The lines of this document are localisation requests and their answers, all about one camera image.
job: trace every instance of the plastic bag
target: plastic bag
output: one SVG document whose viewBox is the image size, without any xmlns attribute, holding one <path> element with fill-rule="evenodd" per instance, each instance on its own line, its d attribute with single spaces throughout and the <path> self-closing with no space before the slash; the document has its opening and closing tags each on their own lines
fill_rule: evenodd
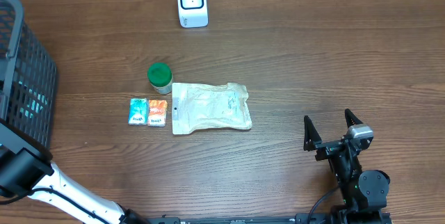
<svg viewBox="0 0 445 224">
<path fill-rule="evenodd" d="M 173 134 L 197 129 L 252 128 L 247 88 L 237 83 L 222 86 L 174 83 L 172 88 Z"/>
<path fill-rule="evenodd" d="M 129 125 L 146 125 L 148 116 L 147 99 L 133 98 L 130 100 Z"/>
<path fill-rule="evenodd" d="M 148 125 L 151 127 L 164 127 L 167 120 L 167 101 L 151 99 L 148 101 Z"/>
</svg>

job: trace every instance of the cable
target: cable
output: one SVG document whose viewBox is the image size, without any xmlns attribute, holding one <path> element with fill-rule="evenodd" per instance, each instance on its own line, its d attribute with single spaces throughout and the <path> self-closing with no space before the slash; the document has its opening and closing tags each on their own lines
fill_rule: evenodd
<svg viewBox="0 0 445 224">
<path fill-rule="evenodd" d="M 353 178 L 353 153 L 350 150 L 350 143 L 347 144 L 348 145 L 348 154 L 349 154 L 349 179 L 347 182 L 345 182 L 345 184 L 347 184 L 352 178 Z"/>
<path fill-rule="evenodd" d="M 0 201 L 0 205 L 8 205 L 8 204 L 14 203 L 14 202 L 16 202 L 18 200 L 21 200 L 21 199 L 25 198 L 28 195 L 33 195 L 35 192 L 40 192 L 40 191 L 44 191 L 44 192 L 47 192 L 47 193 L 53 193 L 53 194 L 57 195 L 58 197 L 68 201 L 71 205 L 73 205 L 77 209 L 81 210 L 85 214 L 91 216 L 91 218 L 96 218 L 97 220 L 101 221 L 103 224 L 110 224 L 108 221 L 105 221 L 103 218 L 97 216 L 95 213 L 92 213 L 92 212 L 88 211 L 87 209 L 85 209 L 81 205 L 77 204 L 75 201 L 69 199 L 67 196 L 63 195 L 62 193 L 59 193 L 59 192 L 55 191 L 54 189 L 45 189 L 45 188 L 33 189 L 33 190 L 29 191 L 29 193 L 27 193 L 25 195 L 17 196 L 16 198 L 13 198 L 13 199 L 10 199 L 10 200 Z"/>
<path fill-rule="evenodd" d="M 346 144 L 348 146 L 348 155 L 349 155 L 349 176 L 348 181 L 344 182 L 342 185 L 338 185 L 335 188 L 328 191 L 325 195 L 323 195 L 317 202 L 315 202 L 315 205 L 312 207 L 311 211 L 309 212 L 307 216 L 307 224 L 310 224 L 312 214 L 314 213 L 315 209 L 322 203 L 322 201 L 326 200 L 328 197 L 330 197 L 337 189 L 339 189 L 343 185 L 347 185 L 347 183 L 353 178 L 353 153 L 350 148 L 350 143 Z"/>
<path fill-rule="evenodd" d="M 25 198 L 26 196 L 28 196 L 27 193 L 25 193 L 24 195 L 21 195 L 21 196 L 17 196 L 16 198 L 12 198 L 10 200 L 0 201 L 0 205 L 8 205 L 8 204 L 14 203 L 14 202 L 16 202 L 18 200 L 21 200 L 21 199 Z"/>
<path fill-rule="evenodd" d="M 339 188 L 340 188 L 340 186 L 334 187 L 333 189 L 329 190 L 325 195 L 321 196 L 321 198 L 319 200 L 317 200 L 317 202 L 315 202 L 314 206 L 311 208 L 311 211 L 307 215 L 307 224 L 311 224 L 312 214 L 315 212 L 315 209 L 317 209 L 317 207 L 320 205 L 320 203 L 322 203 L 322 201 L 329 198 Z"/>
</svg>

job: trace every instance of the orange package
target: orange package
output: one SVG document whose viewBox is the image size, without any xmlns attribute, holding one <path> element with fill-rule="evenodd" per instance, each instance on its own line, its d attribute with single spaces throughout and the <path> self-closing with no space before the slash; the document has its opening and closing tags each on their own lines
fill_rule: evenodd
<svg viewBox="0 0 445 224">
<path fill-rule="evenodd" d="M 149 101 L 148 125 L 164 127 L 167 118 L 167 101 L 151 99 Z"/>
</svg>

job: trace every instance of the black wire basket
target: black wire basket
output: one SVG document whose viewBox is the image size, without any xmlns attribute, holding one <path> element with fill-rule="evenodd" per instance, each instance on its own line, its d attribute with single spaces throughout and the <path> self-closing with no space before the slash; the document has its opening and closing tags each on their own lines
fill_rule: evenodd
<svg viewBox="0 0 445 224">
<path fill-rule="evenodd" d="M 20 1 L 0 0 L 0 118 L 47 149 L 57 81 L 56 64 L 24 23 Z"/>
</svg>

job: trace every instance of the small packet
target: small packet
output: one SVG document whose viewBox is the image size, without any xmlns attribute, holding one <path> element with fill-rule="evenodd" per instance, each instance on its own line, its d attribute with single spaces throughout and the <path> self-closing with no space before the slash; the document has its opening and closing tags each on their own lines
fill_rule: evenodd
<svg viewBox="0 0 445 224">
<path fill-rule="evenodd" d="M 173 134 L 190 134 L 198 129 L 252 128 L 247 88 L 237 83 L 222 86 L 173 83 Z"/>
<path fill-rule="evenodd" d="M 149 101 L 148 125 L 164 127 L 167 119 L 167 101 L 151 99 Z"/>
<path fill-rule="evenodd" d="M 130 100 L 129 125 L 146 125 L 148 118 L 148 100 L 132 98 Z"/>
</svg>

